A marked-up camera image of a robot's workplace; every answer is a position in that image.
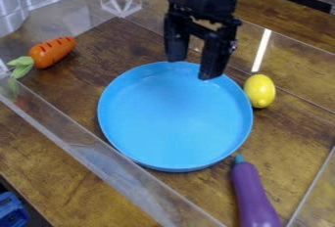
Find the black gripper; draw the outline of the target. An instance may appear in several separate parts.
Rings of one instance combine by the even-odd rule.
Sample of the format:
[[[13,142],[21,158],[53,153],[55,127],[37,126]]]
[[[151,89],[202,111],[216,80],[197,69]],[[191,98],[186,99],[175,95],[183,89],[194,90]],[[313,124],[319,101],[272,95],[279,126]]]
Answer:
[[[187,57],[190,36],[203,39],[198,78],[218,77],[237,49],[234,17],[237,0],[167,0],[163,20],[163,44],[169,62]]]

